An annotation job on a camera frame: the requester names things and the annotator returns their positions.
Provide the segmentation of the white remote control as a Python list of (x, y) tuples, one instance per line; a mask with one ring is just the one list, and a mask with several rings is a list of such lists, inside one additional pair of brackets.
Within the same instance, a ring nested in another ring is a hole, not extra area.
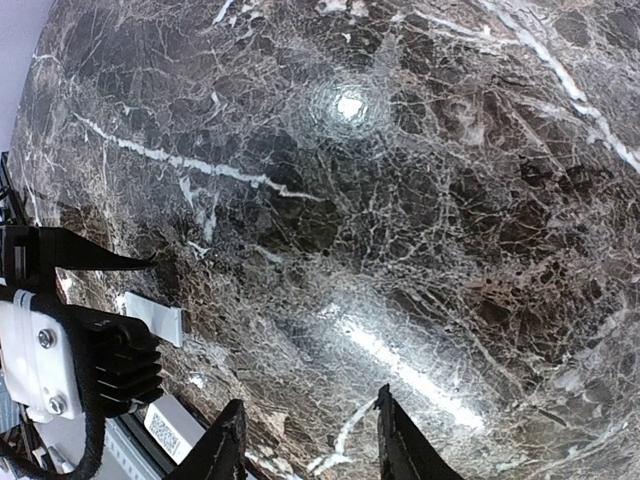
[(148, 406), (144, 426), (176, 464), (189, 455), (205, 433), (202, 425), (173, 395), (164, 395)]

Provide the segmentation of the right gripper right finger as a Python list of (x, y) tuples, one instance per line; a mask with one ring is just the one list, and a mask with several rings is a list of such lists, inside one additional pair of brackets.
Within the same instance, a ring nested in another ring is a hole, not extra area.
[(378, 392), (378, 446), (381, 479), (463, 480), (428, 442), (393, 397), (388, 384)]

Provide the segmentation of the white battery cover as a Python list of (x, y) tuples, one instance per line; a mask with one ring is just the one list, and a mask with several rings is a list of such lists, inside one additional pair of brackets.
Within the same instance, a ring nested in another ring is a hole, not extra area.
[(183, 346), (184, 310), (157, 303), (133, 292), (124, 293), (128, 317), (141, 320), (149, 331), (176, 348)]

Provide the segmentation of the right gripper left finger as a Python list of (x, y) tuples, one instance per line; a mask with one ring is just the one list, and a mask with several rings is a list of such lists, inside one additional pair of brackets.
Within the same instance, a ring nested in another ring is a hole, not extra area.
[(245, 480), (246, 412), (233, 399), (166, 480)]

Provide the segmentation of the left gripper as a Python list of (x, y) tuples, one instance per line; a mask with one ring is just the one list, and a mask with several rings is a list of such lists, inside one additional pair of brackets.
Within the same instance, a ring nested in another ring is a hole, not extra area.
[(1, 227), (1, 278), (6, 286), (55, 290), (56, 267), (78, 271), (134, 271), (154, 266), (154, 257), (118, 255), (64, 228)]

